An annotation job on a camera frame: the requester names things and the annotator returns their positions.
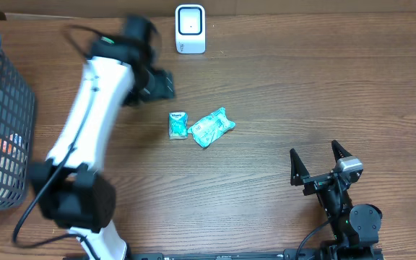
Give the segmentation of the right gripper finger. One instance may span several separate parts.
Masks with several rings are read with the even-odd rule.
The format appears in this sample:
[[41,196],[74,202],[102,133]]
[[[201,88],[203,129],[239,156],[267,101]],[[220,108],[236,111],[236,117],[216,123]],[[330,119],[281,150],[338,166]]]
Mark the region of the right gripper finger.
[[292,186],[301,186],[304,184],[304,180],[310,177],[307,168],[304,166],[301,158],[295,149],[290,150],[290,162],[291,162],[291,177],[290,184]]
[[351,156],[351,154],[336,139],[331,141],[331,148],[336,162],[342,158]]

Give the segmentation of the teal Kleenex tissue pack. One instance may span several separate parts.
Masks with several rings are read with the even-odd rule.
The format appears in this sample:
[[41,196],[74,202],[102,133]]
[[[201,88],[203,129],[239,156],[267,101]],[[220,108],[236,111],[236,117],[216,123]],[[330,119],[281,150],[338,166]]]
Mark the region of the teal Kleenex tissue pack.
[[168,117],[169,139],[186,139],[188,114],[183,111],[170,112]]

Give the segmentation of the teal wet wipes pack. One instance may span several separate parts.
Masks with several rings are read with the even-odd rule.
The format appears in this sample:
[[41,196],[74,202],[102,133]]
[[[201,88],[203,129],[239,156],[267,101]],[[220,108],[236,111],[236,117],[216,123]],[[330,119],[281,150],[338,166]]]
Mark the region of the teal wet wipes pack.
[[192,134],[197,144],[206,148],[234,127],[235,122],[228,119],[225,108],[221,107],[189,127],[188,133]]

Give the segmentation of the orange Kleenex tissue pack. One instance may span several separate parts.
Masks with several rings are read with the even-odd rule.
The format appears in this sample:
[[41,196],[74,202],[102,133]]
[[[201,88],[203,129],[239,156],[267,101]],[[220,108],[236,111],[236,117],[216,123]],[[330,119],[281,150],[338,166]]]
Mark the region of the orange Kleenex tissue pack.
[[11,134],[9,136],[9,142],[0,139],[0,150],[5,155],[10,155],[13,158],[16,158],[17,160],[23,162],[25,159],[25,154],[17,147],[24,147],[22,137],[18,134]]

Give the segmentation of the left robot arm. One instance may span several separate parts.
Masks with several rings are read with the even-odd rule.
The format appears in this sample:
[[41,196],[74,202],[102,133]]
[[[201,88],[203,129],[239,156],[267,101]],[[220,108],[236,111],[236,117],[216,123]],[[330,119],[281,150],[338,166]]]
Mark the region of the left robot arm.
[[103,177],[105,151],[119,110],[174,98],[173,77],[155,68],[157,28],[130,15],[117,35],[95,31],[84,59],[79,92],[56,143],[43,162],[28,167],[44,218],[66,230],[86,259],[130,259],[113,222],[116,190]]

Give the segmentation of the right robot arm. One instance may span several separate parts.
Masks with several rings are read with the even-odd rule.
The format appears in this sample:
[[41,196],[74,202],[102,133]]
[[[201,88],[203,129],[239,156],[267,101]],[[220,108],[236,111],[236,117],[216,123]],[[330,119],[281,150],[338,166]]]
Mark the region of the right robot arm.
[[[319,260],[376,260],[384,257],[378,232],[382,211],[372,204],[353,205],[348,190],[363,173],[363,163],[349,153],[338,141],[331,142],[335,166],[328,173],[310,176],[295,149],[290,150],[290,184],[302,186],[305,196],[315,194],[324,209],[327,220],[312,230],[296,249],[285,249],[284,259]],[[331,227],[333,240],[321,242],[319,248],[306,248],[305,244],[326,226]]]

